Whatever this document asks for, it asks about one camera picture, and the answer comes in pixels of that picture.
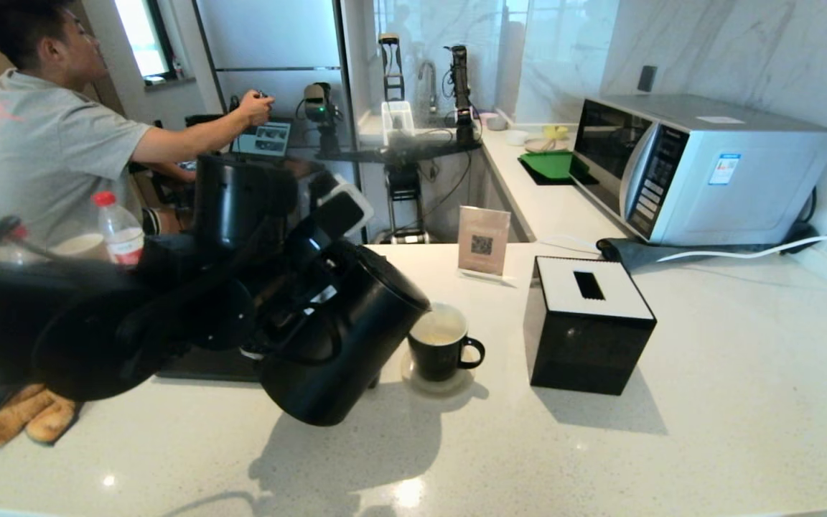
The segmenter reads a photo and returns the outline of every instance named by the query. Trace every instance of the gray t-shirt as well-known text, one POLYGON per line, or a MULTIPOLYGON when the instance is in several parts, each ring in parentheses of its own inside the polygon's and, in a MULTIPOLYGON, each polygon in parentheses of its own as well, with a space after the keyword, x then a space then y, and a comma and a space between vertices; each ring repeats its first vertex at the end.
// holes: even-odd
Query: gray t-shirt
POLYGON ((101 190, 141 217, 125 171, 150 128, 79 92, 6 71, 0 77, 0 216, 19 216, 29 240, 43 246, 98 232, 91 196, 101 190))

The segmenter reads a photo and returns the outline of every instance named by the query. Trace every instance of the qr code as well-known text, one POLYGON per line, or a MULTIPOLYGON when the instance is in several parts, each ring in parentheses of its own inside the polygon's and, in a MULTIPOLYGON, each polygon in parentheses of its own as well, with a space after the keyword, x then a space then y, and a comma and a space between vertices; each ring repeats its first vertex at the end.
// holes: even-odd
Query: qr code
POLYGON ((472 236, 472 253, 475 255, 493 255, 493 238, 472 236))

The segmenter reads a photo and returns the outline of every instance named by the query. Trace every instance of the microwave control panel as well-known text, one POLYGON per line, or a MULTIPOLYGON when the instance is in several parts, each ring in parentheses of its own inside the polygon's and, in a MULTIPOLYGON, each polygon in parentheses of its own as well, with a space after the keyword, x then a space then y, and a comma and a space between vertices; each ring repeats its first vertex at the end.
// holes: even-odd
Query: microwave control panel
POLYGON ((647 163, 640 189, 630 198, 630 206, 634 207, 630 225, 647 239, 653 236, 653 226, 663 209, 663 202, 687 143, 686 132, 665 126, 657 128, 653 153, 647 163))

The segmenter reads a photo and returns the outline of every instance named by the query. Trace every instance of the man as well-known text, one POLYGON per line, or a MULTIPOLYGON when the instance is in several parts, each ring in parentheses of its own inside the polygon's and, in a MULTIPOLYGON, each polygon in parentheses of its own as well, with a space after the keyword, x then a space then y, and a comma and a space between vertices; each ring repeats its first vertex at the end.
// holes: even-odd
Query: man
POLYGON ((92 194, 111 190, 141 216, 128 187, 135 161, 181 181, 174 162, 224 147, 268 120, 273 98, 250 91, 239 109, 186 131, 128 121, 81 92, 108 69, 98 40, 68 9, 73 0, 0 0, 0 215, 17 215, 29 239, 54 246, 96 228, 92 194))

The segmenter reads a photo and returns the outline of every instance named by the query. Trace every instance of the tissue box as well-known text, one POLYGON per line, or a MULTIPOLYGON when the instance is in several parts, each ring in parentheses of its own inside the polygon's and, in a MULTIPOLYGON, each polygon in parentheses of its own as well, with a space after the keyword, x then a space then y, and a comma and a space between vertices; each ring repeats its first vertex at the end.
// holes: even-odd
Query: tissue box
POLYGON ((654 327, 620 262, 535 257, 524 322, 532 386, 621 395, 654 327))

